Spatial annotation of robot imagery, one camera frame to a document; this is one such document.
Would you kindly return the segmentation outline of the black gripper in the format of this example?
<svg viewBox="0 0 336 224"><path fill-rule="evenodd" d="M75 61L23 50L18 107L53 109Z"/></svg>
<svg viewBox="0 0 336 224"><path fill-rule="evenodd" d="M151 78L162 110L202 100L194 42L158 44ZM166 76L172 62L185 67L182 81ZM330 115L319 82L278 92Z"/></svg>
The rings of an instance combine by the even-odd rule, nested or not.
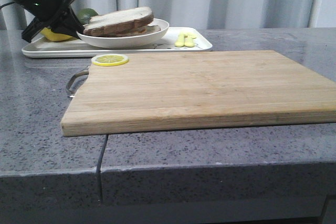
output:
<svg viewBox="0 0 336 224"><path fill-rule="evenodd" d="M57 34L78 37L84 26L71 8L75 0L12 0L34 15L33 21L22 32L22 39L31 42L43 29L50 28Z"/></svg>

